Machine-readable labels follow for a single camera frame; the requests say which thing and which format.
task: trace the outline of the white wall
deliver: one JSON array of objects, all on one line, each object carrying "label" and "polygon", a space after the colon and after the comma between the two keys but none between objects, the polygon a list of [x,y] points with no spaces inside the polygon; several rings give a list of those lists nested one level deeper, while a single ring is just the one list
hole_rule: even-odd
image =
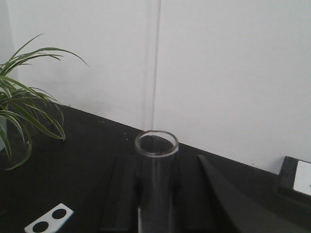
[{"label": "white wall", "polygon": [[[10,0],[15,47],[81,55],[38,61],[20,80],[64,104],[278,173],[311,161],[311,2]],[[155,114],[153,115],[156,74]]]},{"label": "white wall", "polygon": [[6,0],[0,0],[0,38],[0,64],[3,64],[14,53],[12,31]]},{"label": "white wall", "polygon": [[155,128],[278,173],[311,162],[311,1],[163,0]]},{"label": "white wall", "polygon": [[59,47],[65,54],[20,68],[20,80],[74,108],[150,128],[153,113],[157,0],[10,0],[14,45]]}]

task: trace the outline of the spider plant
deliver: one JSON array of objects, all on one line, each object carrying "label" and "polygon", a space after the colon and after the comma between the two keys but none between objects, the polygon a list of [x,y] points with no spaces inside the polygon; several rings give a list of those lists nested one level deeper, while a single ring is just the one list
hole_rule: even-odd
[{"label": "spider plant", "polygon": [[[29,125],[39,129],[52,138],[62,140],[66,139],[66,135],[62,127],[63,114],[55,104],[57,100],[41,89],[28,87],[21,82],[10,78],[8,76],[9,73],[18,66],[30,65],[28,63],[30,60],[39,57],[50,57],[60,61],[62,55],[60,55],[59,52],[70,53],[81,59],[86,64],[86,62],[77,54],[53,47],[40,48],[32,52],[20,54],[22,49],[38,36],[29,40],[20,49],[18,49],[6,63],[0,65],[0,117],[10,121],[17,128],[23,143],[28,147],[23,159],[17,164],[6,168],[7,170],[16,168],[25,163],[32,153],[33,141],[29,131]],[[60,112],[61,122],[46,112],[46,107],[52,105],[55,106]],[[43,121],[48,122],[52,127],[47,127]],[[5,145],[6,156],[8,157],[8,160],[11,161],[12,156],[14,156],[14,154],[12,154],[11,147],[14,145],[11,145],[5,127],[1,125],[0,137]]]}]

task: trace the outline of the clear glass tube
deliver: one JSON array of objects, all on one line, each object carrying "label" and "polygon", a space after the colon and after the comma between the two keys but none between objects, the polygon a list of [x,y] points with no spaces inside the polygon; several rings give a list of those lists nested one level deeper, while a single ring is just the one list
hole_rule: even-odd
[{"label": "clear glass tube", "polygon": [[136,137],[138,154],[138,232],[173,233],[173,187],[177,138],[166,131],[146,131]]}]

